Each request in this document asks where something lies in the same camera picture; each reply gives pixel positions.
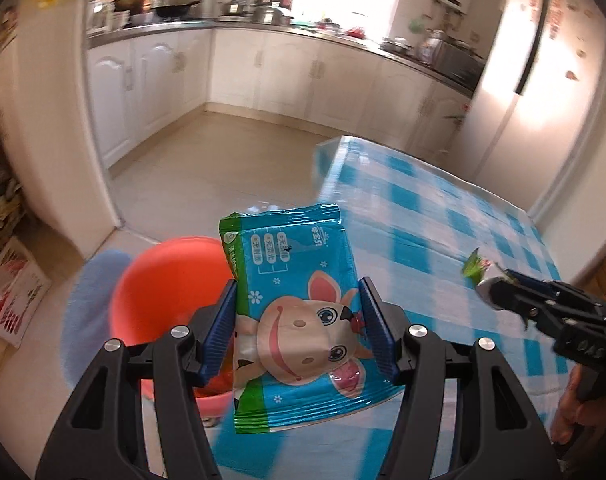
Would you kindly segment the operator right hand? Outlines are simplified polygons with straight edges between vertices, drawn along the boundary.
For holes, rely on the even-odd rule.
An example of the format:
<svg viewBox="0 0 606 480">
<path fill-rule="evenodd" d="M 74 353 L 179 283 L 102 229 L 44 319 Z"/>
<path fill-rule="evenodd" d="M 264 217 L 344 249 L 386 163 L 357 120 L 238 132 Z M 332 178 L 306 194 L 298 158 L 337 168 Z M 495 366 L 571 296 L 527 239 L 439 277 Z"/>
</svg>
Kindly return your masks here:
<svg viewBox="0 0 606 480">
<path fill-rule="evenodd" d="M 585 367 L 575 364 L 559 401 L 550 429 L 553 443 L 567 444 L 576 426 L 606 428 L 606 395 L 593 401 L 578 400 Z"/>
</svg>

